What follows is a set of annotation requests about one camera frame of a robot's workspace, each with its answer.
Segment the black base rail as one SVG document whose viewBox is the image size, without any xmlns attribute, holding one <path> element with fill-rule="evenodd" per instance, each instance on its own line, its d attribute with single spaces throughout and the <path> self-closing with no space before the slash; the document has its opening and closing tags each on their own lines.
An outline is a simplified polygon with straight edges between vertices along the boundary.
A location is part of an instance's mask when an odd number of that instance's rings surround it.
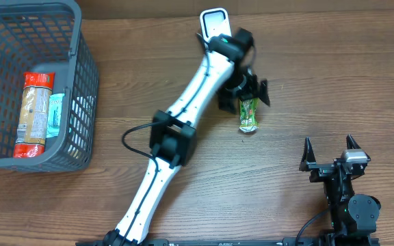
<svg viewBox="0 0 394 246">
<path fill-rule="evenodd" d="M 105 245 L 103 240 L 93 242 L 77 242 L 76 246 L 94 246 Z M 301 238 L 298 244 L 295 244 L 294 237 L 285 237 L 281 240 L 245 240 L 245 241 L 168 241 L 164 238 L 146 239 L 142 242 L 143 246 L 318 246 L 324 245 L 319 243 L 318 238 Z"/>
</svg>

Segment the white barcode scanner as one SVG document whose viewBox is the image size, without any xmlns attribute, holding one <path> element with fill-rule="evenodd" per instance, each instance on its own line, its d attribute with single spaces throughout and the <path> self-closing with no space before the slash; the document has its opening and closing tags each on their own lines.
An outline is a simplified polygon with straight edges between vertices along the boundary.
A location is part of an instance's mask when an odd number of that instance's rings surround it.
<svg viewBox="0 0 394 246">
<path fill-rule="evenodd" d="M 200 13 L 202 36 L 206 42 L 214 36 L 232 36 L 228 12 L 224 8 L 213 8 Z"/>
</svg>

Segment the grey plastic shopping basket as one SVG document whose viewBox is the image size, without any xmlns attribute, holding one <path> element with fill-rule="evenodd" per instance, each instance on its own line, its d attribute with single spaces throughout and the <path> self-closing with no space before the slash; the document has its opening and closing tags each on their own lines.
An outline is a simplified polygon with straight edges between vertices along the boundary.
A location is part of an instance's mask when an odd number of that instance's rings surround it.
<svg viewBox="0 0 394 246">
<path fill-rule="evenodd" d="M 71 172 L 92 158 L 99 72 L 74 1 L 0 1 L 0 168 Z M 26 72 L 53 73 L 60 130 L 43 154 L 13 156 Z"/>
</svg>

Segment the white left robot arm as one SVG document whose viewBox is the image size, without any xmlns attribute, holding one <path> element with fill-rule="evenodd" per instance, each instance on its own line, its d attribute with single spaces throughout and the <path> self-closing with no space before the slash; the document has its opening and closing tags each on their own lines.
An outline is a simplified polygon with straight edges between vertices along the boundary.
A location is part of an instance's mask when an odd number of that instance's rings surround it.
<svg viewBox="0 0 394 246">
<path fill-rule="evenodd" d="M 133 201 L 102 245 L 140 245 L 170 181 L 185 166 L 196 147 L 196 128 L 210 100 L 236 112 L 237 100 L 259 99 L 270 104 L 267 81 L 259 81 L 252 64 L 242 65 L 248 51 L 255 51 L 252 34 L 239 29 L 234 36 L 220 34 L 202 40 L 204 57 L 193 79 L 167 111 L 157 111 L 146 126 L 150 129 L 150 152 L 143 181 Z"/>
</svg>

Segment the green snack packet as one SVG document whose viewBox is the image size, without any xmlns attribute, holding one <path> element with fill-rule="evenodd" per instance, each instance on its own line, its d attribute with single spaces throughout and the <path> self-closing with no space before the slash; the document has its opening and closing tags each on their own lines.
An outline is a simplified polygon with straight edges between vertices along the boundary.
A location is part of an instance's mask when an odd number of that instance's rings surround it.
<svg viewBox="0 0 394 246">
<path fill-rule="evenodd" d="M 239 101 L 239 129 L 243 133 L 252 133 L 258 129 L 258 122 L 256 120 L 257 105 L 257 98 Z"/>
</svg>

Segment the teal wipes packet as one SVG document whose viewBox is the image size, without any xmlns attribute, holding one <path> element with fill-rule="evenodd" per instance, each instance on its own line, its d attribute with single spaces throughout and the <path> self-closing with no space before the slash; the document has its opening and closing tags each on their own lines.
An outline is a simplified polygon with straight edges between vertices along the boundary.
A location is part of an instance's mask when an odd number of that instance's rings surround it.
<svg viewBox="0 0 394 246">
<path fill-rule="evenodd" d="M 57 137 L 60 131 L 64 94 L 52 94 L 49 99 L 47 138 Z"/>
</svg>

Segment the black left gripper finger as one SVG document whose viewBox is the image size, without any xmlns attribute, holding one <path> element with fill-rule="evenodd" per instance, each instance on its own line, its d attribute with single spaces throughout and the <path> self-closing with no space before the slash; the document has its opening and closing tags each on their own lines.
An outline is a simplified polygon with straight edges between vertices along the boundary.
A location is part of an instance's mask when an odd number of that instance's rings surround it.
<svg viewBox="0 0 394 246">
<path fill-rule="evenodd" d="M 218 93 L 218 108 L 220 110 L 228 113 L 236 114 L 237 113 L 236 103 L 237 103 L 237 99 L 235 97 L 232 97 L 231 95 L 224 94 L 221 92 Z"/>
<path fill-rule="evenodd" d="M 270 106 L 270 98 L 268 94 L 268 81 L 264 79 L 260 82 L 259 86 L 259 99 L 266 104 L 268 107 Z"/>
</svg>

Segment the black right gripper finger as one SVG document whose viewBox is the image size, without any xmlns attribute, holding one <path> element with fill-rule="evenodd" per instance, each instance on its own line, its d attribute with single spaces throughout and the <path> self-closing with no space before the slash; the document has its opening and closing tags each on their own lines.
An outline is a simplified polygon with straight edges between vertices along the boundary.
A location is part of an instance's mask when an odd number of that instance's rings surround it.
<svg viewBox="0 0 394 246">
<path fill-rule="evenodd" d="M 301 163 L 316 164 L 315 155 L 309 137 L 306 137 L 304 141 L 304 151 L 303 151 Z"/>
<path fill-rule="evenodd" d="M 348 150 L 360 149 L 360 146 L 356 143 L 355 139 L 350 134 L 346 136 L 346 146 Z"/>
</svg>

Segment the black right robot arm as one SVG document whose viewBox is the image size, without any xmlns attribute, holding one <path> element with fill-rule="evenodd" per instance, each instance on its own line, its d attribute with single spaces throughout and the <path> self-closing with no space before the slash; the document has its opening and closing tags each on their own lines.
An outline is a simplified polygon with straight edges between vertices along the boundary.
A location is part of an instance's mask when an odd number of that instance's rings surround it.
<svg viewBox="0 0 394 246">
<path fill-rule="evenodd" d="M 321 245 L 373 245 L 371 234 L 376 231 L 376 221 L 381 204 L 374 196 L 355 194 L 352 181 L 363 176 L 370 156 L 351 135 L 346 137 L 346 149 L 332 163 L 316 161 L 311 140 L 304 141 L 304 152 L 299 170 L 309 172 L 310 182 L 321 182 L 328 203 L 331 230 L 318 238 Z"/>
</svg>

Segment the orange noodle packet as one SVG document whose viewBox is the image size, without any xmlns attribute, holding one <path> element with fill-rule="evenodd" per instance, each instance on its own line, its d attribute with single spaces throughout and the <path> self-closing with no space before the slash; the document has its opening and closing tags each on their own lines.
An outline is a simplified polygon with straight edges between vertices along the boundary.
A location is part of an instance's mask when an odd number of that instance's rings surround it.
<svg viewBox="0 0 394 246">
<path fill-rule="evenodd" d="M 23 97 L 16 130 L 14 158 L 31 158 L 44 153 L 47 138 L 49 99 L 55 73 L 25 72 Z"/>
</svg>

